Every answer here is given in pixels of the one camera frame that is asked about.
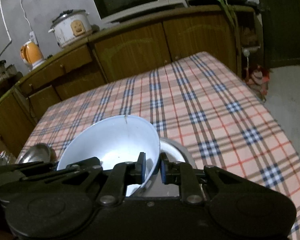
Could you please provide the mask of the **brown wooden cabinet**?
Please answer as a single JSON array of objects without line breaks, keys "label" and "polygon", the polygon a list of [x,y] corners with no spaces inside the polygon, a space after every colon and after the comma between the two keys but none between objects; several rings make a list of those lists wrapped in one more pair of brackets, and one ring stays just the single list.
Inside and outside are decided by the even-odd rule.
[{"label": "brown wooden cabinet", "polygon": [[204,5],[142,16],[90,35],[49,58],[0,98],[0,152],[18,156],[47,109],[106,83],[206,51],[242,74],[256,42],[252,7]]}]

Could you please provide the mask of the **green cloth on cabinet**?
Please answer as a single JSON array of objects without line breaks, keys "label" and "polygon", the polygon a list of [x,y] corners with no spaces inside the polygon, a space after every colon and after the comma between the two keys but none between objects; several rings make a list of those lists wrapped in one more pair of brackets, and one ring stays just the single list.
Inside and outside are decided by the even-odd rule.
[{"label": "green cloth on cabinet", "polygon": [[189,0],[190,6],[218,5],[222,8],[231,27],[239,30],[241,45],[258,45],[255,15],[260,13],[260,6],[248,0]]}]

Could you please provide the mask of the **red object on floor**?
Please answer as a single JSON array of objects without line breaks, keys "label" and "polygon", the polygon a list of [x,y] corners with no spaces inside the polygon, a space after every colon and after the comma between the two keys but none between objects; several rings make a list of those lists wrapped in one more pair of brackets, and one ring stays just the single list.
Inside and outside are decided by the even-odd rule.
[{"label": "red object on floor", "polygon": [[245,69],[246,85],[256,94],[256,96],[262,101],[266,102],[266,96],[268,94],[268,83],[270,81],[269,70],[263,68],[259,64],[252,64]]}]

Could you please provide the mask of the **white shallow bowl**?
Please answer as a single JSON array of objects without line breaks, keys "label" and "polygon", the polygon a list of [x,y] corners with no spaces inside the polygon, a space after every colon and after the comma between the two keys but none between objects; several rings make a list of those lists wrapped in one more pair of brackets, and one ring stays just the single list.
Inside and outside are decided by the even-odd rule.
[{"label": "white shallow bowl", "polygon": [[187,162],[185,155],[185,148],[181,146],[178,142],[168,139],[160,139],[160,153],[165,153],[171,162]]}]

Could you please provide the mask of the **white rice cooker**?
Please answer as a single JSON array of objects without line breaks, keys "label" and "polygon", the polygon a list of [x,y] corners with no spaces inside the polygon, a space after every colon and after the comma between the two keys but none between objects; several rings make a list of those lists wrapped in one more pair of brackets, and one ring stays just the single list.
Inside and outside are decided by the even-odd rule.
[{"label": "white rice cooker", "polygon": [[93,33],[88,15],[83,9],[63,11],[52,21],[48,33],[53,33],[58,46],[65,48]]}]

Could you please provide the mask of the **steel steamer pot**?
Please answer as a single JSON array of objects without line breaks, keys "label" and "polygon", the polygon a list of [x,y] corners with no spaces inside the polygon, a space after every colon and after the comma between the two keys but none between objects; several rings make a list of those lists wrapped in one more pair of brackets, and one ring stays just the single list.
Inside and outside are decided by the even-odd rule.
[{"label": "steel steamer pot", "polygon": [[0,61],[0,85],[17,74],[17,70],[13,64],[10,64],[8,67],[5,64],[6,60]]}]

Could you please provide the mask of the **deep steel bowl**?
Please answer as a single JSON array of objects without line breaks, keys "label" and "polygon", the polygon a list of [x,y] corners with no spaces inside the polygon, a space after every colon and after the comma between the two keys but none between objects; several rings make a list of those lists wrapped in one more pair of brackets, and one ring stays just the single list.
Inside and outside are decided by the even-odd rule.
[{"label": "deep steel bowl", "polygon": [[132,197],[177,197],[179,196],[178,176],[180,163],[188,163],[196,168],[195,161],[187,148],[180,143],[168,139],[160,139],[160,153],[166,154],[168,162],[159,160],[157,170],[145,187],[132,193]]}]

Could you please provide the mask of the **small steel dish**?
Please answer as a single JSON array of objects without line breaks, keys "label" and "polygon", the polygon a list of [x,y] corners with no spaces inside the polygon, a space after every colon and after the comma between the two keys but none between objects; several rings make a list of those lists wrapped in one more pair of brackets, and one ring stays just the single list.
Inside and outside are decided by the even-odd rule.
[{"label": "small steel dish", "polygon": [[29,150],[18,161],[19,164],[56,161],[55,150],[45,143],[39,143],[29,148]]}]

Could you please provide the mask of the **white bowl bluish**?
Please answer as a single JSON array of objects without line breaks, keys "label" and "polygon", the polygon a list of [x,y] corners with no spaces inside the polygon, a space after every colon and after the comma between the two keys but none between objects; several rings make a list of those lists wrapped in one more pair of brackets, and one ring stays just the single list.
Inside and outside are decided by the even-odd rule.
[{"label": "white bowl bluish", "polygon": [[85,129],[65,149],[57,170],[91,157],[97,157],[103,169],[111,170],[118,163],[136,162],[141,152],[146,155],[145,179],[141,184],[127,186],[129,197],[147,190],[160,154],[157,130],[139,116],[112,116]]}]

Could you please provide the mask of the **dark door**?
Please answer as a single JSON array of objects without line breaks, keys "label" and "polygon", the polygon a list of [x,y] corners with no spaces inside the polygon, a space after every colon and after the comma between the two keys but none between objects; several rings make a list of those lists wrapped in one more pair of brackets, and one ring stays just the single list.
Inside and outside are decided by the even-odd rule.
[{"label": "dark door", "polygon": [[264,64],[300,65],[300,0],[259,0]]}]

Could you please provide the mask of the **orange electric kettle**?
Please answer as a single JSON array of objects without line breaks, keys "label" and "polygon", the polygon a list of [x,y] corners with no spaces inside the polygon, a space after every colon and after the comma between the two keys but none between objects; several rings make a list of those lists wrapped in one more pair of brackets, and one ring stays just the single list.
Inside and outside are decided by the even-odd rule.
[{"label": "orange electric kettle", "polygon": [[38,40],[35,32],[29,33],[30,39],[25,42],[20,48],[20,57],[23,62],[27,65],[29,71],[34,70],[44,63],[45,58],[39,48]]}]

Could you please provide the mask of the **cooking oil bottle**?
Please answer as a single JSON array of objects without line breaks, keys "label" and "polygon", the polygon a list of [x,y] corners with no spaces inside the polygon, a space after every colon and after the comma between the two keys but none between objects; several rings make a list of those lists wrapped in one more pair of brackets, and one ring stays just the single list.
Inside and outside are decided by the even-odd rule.
[{"label": "cooking oil bottle", "polygon": [[0,165],[12,165],[15,164],[16,158],[13,154],[6,151],[0,153]]}]

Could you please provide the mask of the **plaid tablecloth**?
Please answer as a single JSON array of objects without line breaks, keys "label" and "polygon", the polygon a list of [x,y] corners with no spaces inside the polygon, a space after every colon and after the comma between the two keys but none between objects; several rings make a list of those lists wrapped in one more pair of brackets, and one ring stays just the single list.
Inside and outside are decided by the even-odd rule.
[{"label": "plaid tablecloth", "polygon": [[300,155],[260,99],[228,67],[201,52],[159,69],[89,90],[48,108],[23,151],[43,142],[58,157],[92,124],[137,115],[161,137],[212,164],[288,196],[300,239]]}]

